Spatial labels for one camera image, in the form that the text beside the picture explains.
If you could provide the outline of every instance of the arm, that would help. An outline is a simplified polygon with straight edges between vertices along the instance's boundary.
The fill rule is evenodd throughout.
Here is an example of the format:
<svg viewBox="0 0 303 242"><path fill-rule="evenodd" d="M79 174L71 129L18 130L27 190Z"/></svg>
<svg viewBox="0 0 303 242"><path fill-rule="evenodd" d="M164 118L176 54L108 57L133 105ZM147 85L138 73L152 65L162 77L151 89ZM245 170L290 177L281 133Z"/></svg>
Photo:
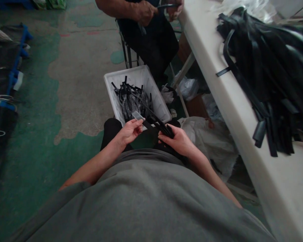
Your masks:
<svg viewBox="0 0 303 242"><path fill-rule="evenodd" d="M198 148L196 148L184 130L172 125L170 126L175 135L174 139L163 135L161 132L159 133L158 138L170 145L179 154L186 156L190 163L197 169L199 176L202 179L206 180L211 186L225 195L228 199L232 200L237 207L242 208L229 188L213 170L209 160Z"/></svg>
<svg viewBox="0 0 303 242"><path fill-rule="evenodd" d="M158 9L143 0L131 3L125 0L95 0L98 8L104 13L115 18L128 18L147 26Z"/></svg>
<svg viewBox="0 0 303 242"><path fill-rule="evenodd" d="M135 119L127 122L113 140L95 157L78 169L59 189L62 190L72 184L88 182L95 184L98 179L112 166L116 158L142 132L143 120Z"/></svg>

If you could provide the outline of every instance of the bundle of black straps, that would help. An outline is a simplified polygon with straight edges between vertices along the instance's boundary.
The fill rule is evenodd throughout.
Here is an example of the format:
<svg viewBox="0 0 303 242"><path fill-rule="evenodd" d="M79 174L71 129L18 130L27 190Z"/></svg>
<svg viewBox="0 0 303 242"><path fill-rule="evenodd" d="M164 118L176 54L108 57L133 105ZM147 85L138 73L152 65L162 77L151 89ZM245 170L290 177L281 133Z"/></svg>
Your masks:
<svg viewBox="0 0 303 242"><path fill-rule="evenodd" d="M242 7L219 21L227 70L258 119L255 145L260 148L267 134L271 156L294 153L292 138L300 140L303 131L303 26L265 24Z"/></svg>
<svg viewBox="0 0 303 242"><path fill-rule="evenodd" d="M125 76L125 81L122 82L119 89L113 82L111 84L113 85L114 91L118 96L125 122L128 122L134 118L132 116L134 111L137 111L140 115L145 117L146 120L150 120L152 112L154 111L153 98L151 93L148 95L144 91L143 85L141 88L129 85L127 83L127 76Z"/></svg>

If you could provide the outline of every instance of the green floor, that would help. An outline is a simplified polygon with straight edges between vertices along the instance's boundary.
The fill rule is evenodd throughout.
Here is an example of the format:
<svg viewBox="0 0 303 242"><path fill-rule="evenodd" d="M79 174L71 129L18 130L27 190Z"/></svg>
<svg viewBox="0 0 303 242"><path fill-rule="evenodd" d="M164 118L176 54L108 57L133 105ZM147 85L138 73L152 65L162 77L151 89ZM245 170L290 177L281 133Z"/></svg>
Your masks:
<svg viewBox="0 0 303 242"><path fill-rule="evenodd" d="M48 74L50 63L61 55L61 38L76 35L79 31L96 34L96 29L101 32L112 30L114 20L97 8L91 8L94 4L92 0L69 0L66 11L0 11L0 26L19 22L33 24L31 34L35 37L30 43L31 58L24 60L22 65L25 77L15 96L22 101L18 105L19 120L0 173L0 241L29 219L71 174L100 149L103 132L97 135L77 132L74 138L61 138L57 145L54 144L63 123L63 114L56 113L61 101L61 96L58 96L60 82ZM113 53L110 55L113 68L124 69L121 46ZM178 58L172 64L175 71L182 66ZM179 100L172 106L179 117L183 116ZM112 117L112 110L106 112ZM133 147L151 148L155 141L155 134L145 133L133 143Z"/></svg>

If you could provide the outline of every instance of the white table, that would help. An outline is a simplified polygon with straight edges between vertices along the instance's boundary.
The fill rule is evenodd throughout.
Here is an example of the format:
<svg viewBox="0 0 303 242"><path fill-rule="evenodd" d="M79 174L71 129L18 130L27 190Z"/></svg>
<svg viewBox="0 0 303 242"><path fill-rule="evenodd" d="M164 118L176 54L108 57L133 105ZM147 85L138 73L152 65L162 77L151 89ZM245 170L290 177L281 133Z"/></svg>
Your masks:
<svg viewBox="0 0 303 242"><path fill-rule="evenodd" d="M245 93L231 72L215 74L226 64L219 54L223 42L216 31L218 13L209 11L212 0L185 0L179 20L192 49L181 73L198 62L223 118L235 140L256 189L266 219L279 241L303 241L303 147L295 154L270 156L267 138L262 147L252 139L257 119Z"/></svg>

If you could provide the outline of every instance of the white plastic crate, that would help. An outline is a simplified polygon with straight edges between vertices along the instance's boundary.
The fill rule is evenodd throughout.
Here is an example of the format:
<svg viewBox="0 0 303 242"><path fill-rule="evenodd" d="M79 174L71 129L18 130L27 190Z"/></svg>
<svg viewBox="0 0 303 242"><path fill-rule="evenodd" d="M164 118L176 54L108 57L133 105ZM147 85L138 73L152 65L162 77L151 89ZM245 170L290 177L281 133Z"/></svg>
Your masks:
<svg viewBox="0 0 303 242"><path fill-rule="evenodd" d="M128 84L137 87L141 87L141 85L144 85L144 91L148 95L149 93L151 93L153 99L154 113L157 115L158 118L160 118L164 123L167 123L172 119L172 116L149 71L148 66L144 65L122 71L111 72L104 75L104 81L108 89L115 118L121 122L122 126L125 125L125 119L118 97L114 92L114 87L111 83L113 82L117 88L120 88L122 82L125 81L125 76L127 76Z"/></svg>

